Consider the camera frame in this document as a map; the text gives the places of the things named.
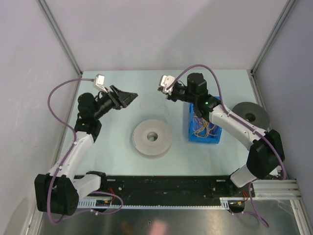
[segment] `light blue table surface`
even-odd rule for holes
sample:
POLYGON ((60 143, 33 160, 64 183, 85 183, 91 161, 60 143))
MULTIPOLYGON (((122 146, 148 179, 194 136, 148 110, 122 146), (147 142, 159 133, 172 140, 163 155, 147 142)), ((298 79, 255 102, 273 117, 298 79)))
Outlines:
MULTIPOLYGON (((207 80, 209 93, 218 95, 213 76, 202 72, 207 80)), ((126 109, 111 110, 100 121, 102 129, 97 141, 82 160, 76 174, 90 170, 108 175, 228 175, 246 163, 248 151, 226 131, 222 132, 219 144, 203 144, 188 141, 189 104, 166 100, 157 91, 162 75, 179 75, 180 70, 139 71, 86 71, 83 78, 105 76, 106 87, 115 85, 118 89, 138 93, 138 97, 126 109), (173 142, 169 152, 159 159, 142 157, 135 149, 132 134, 136 126, 147 119, 160 119, 170 125, 173 142)), ((232 109, 243 101, 255 102, 246 70, 215 70, 219 79, 226 106, 232 109)), ((181 79, 186 83, 187 74, 181 79)), ((81 82, 78 95, 98 91, 91 82, 81 82)), ((70 124, 77 118, 77 98, 70 124)), ((64 155, 72 132, 67 131, 63 145, 64 155)))

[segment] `white connector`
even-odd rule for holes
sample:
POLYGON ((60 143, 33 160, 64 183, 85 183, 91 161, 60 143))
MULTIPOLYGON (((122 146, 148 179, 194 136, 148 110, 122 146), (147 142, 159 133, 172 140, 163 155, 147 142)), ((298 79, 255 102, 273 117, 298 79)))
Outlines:
POLYGON ((172 90, 173 90, 173 87, 171 88, 168 88, 173 82, 175 81, 175 78, 173 76, 162 76, 161 77, 161 80, 160 80, 160 86, 163 88, 162 89, 162 93, 163 94, 169 94, 171 95, 172 94, 172 90))
POLYGON ((93 85, 96 89, 98 89, 102 92, 105 92, 105 93, 109 92, 108 89, 104 86, 104 76, 101 74, 96 75, 96 78, 93 82, 93 85))

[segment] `wire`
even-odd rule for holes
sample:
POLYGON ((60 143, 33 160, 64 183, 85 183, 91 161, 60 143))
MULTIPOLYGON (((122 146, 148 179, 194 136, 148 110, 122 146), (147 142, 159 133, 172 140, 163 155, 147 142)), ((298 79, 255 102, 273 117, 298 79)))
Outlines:
POLYGON ((203 118, 198 118, 196 114, 193 116, 194 122, 196 123, 196 126, 193 127, 193 134, 196 137, 199 138, 208 138, 209 136, 218 136, 213 134, 213 129, 215 128, 215 125, 210 123, 209 121, 206 121, 203 118))
MULTIPOLYGON (((71 153, 71 151, 73 150, 75 144, 76 144, 76 141, 77 141, 77 135, 76 135, 76 132, 74 130, 73 127, 71 127, 69 124, 67 124, 66 122, 62 121, 61 119, 59 119, 55 113, 53 112, 52 108, 51 108, 51 97, 52 97, 52 94, 57 90, 59 89, 60 87, 62 87, 63 85, 67 84, 67 83, 70 83, 70 82, 77 82, 77 81, 91 81, 93 82, 94 79, 88 79, 88 78, 76 78, 76 79, 72 79, 72 80, 69 80, 69 81, 66 81, 66 82, 63 82, 61 83, 60 85, 56 86, 49 94, 48 96, 48 109, 50 110, 51 114, 54 116, 55 119, 57 119, 60 123, 62 123, 64 126, 66 126, 67 128, 69 128, 72 132, 73 132, 73 135, 74 135, 74 139, 73 139, 73 143, 72 145, 70 146, 69 150, 66 152, 66 154, 64 155, 63 159, 61 160, 60 164, 59 164, 59 167, 56 169, 55 173, 53 174, 52 176, 52 179, 51 179, 51 182, 50 182, 50 185, 49 185, 49 188, 48 188, 48 195, 47 195, 47 214, 48 214, 48 219, 49 221, 51 222, 51 224, 53 225, 57 225, 59 224, 63 219, 64 219, 64 215, 61 216, 61 218, 58 220, 58 221, 54 221, 54 219, 52 218, 52 214, 51 214, 51 194, 52 194, 52 188, 53 188, 53 184, 54 184, 54 181, 58 175, 58 172, 60 171, 60 167, 63 166, 64 162, 66 161, 66 159, 68 158, 69 154, 71 153)), ((110 196, 113 196, 113 197, 117 197, 120 201, 121 201, 121 206, 113 211, 113 212, 109 212, 109 213, 101 213, 101 212, 98 212, 100 214, 113 214, 113 213, 116 213, 118 211, 121 210, 121 208, 123 207, 124 203, 123 203, 123 200, 115 195, 115 194, 111 194, 111 193, 108 193, 108 192, 98 192, 98 191, 95 191, 93 193, 100 193, 100 194, 105 194, 105 195, 110 195, 110 196)))
POLYGON ((221 105, 222 105, 222 108, 224 110, 224 112, 227 114, 227 116, 235 119, 237 122, 239 122, 240 124, 242 124, 243 126, 245 126, 246 128, 248 128, 250 131, 253 132, 253 134, 256 134, 258 137, 260 137, 262 140, 264 140, 264 142, 270 147, 270 149, 273 151, 273 153, 275 154, 281 168, 282 168, 282 172, 283 172, 283 177, 282 177, 282 180, 286 179, 287 177, 287 174, 286 174, 286 169, 285 169, 285 166, 283 164, 283 161, 280 159, 280 156, 278 154, 278 152, 276 151, 276 149, 274 148, 274 146, 261 134, 259 133, 257 130, 254 129, 254 126, 250 126, 249 123, 246 123, 245 120, 243 120, 242 118, 240 117, 236 117, 235 115, 231 114, 231 112, 229 110, 227 110, 227 108, 225 107, 224 105, 224 102, 223 102, 223 97, 222 97, 222 91, 221 91, 221 87, 220 87, 220 83, 217 79, 217 76, 215 75, 215 73, 212 71, 212 69, 210 69, 208 66, 206 65, 201 65, 201 64, 197 64, 197 65, 192 65, 188 68, 186 68, 180 75, 178 75, 178 77, 173 81, 173 83, 168 87, 168 89, 170 89, 171 87, 174 86, 174 84, 186 73, 188 72, 189 70, 195 68, 195 67, 202 67, 202 68, 205 68, 207 70, 210 71, 210 73, 213 75, 214 79, 215 79, 215 82, 216 82, 216 85, 217 85, 217 89, 219 91, 219 96, 220 96, 220 101, 221 101, 221 105))
POLYGON ((98 92, 98 94, 95 96, 96 101, 99 101, 99 99, 100 99, 100 95, 102 95, 102 96, 103 96, 103 94, 104 94, 104 92, 103 92, 103 91, 99 91, 99 92, 98 92))
POLYGON ((109 190, 111 191, 111 193, 112 194, 114 194, 115 195, 115 193, 114 193, 114 191, 113 191, 113 189, 111 188, 111 187, 109 187, 109 190))
POLYGON ((243 190, 243 194, 244 194, 244 197, 245 197, 245 201, 244 202, 246 202, 247 200, 249 200, 249 196, 248 196, 248 194, 246 193, 245 190, 243 190))
POLYGON ((179 82, 185 87, 185 84, 182 81, 179 81, 179 82))
MULTIPOLYGON (((222 97, 222 91, 221 91, 221 87, 220 87, 220 83, 217 79, 217 76, 215 75, 215 73, 212 71, 211 68, 209 68, 208 66, 206 65, 201 65, 201 64, 197 64, 197 65, 192 65, 188 68, 186 68, 180 75, 178 75, 178 77, 173 81, 173 83, 168 87, 168 89, 170 89, 171 87, 174 86, 174 84, 186 73, 188 72, 189 70, 195 68, 195 67, 202 67, 202 68, 205 68, 207 70, 210 71, 210 73, 213 75, 214 77, 214 80, 216 82, 216 85, 217 85, 217 89, 219 91, 219 96, 220 96, 220 101, 221 101, 221 105, 222 105, 222 108, 224 110, 224 112, 227 114, 227 116, 233 118, 234 120, 236 120, 237 122, 239 122, 241 125, 245 126, 246 128, 248 128, 250 131, 252 131, 253 134, 256 134, 259 138, 261 138, 269 147, 270 149, 273 151, 273 153, 275 154, 281 168, 282 168, 282 172, 283 172, 283 176, 282 176, 282 180, 286 179, 287 177, 287 173, 286 173, 286 169, 285 169, 285 166, 283 164, 283 161, 280 159, 280 156, 278 154, 278 152, 276 151, 276 149, 274 148, 274 146, 260 133, 258 132, 256 129, 254 129, 254 126, 250 126, 249 123, 246 123, 245 120, 241 119, 240 117, 236 117, 235 115, 231 114, 231 112, 229 110, 227 110, 227 108, 225 107, 224 105, 224 102, 223 102, 223 97, 222 97)), ((251 203, 252 203, 252 206, 254 208, 254 211, 255 213, 253 212, 244 212, 245 214, 251 214, 251 215, 254 215, 254 216, 257 216, 260 221, 262 222, 262 224, 266 227, 266 228, 269 228, 269 224, 268 222, 266 222, 261 216, 260 214, 258 213, 256 207, 255 207, 255 204, 253 202, 253 199, 252 199, 252 195, 251 195, 251 191, 249 190, 249 196, 250 196, 250 199, 251 199, 251 203)))

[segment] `colored wires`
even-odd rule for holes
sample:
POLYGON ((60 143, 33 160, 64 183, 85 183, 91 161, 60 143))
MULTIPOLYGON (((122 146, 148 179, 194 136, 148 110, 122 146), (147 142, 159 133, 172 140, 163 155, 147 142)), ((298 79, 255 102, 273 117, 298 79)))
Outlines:
POLYGON ((114 191, 113 191, 113 189, 112 189, 111 187, 109 187, 109 191, 110 191, 112 194, 114 194, 114 195, 115 195, 115 193, 114 193, 114 191))
POLYGON ((244 194, 244 197, 245 197, 245 201, 246 202, 247 200, 249 200, 249 195, 246 193, 245 190, 243 190, 243 194, 244 194))
POLYGON ((219 128, 218 126, 204 120, 203 118, 198 118, 196 114, 194 114, 193 119, 195 123, 193 126, 193 134, 196 137, 208 138, 209 136, 218 136, 214 134, 219 128))

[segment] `tape roll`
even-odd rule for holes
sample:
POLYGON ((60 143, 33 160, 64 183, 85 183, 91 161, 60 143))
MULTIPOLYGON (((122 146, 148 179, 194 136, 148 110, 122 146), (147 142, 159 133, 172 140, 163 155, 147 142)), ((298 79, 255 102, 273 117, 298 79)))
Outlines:
POLYGON ((143 155, 161 157, 171 148, 172 131, 163 121, 146 120, 135 128, 133 142, 135 148, 143 155))
POLYGON ((269 115, 260 105, 251 102, 242 102, 233 108, 233 112, 251 124, 267 130, 269 128, 269 115))

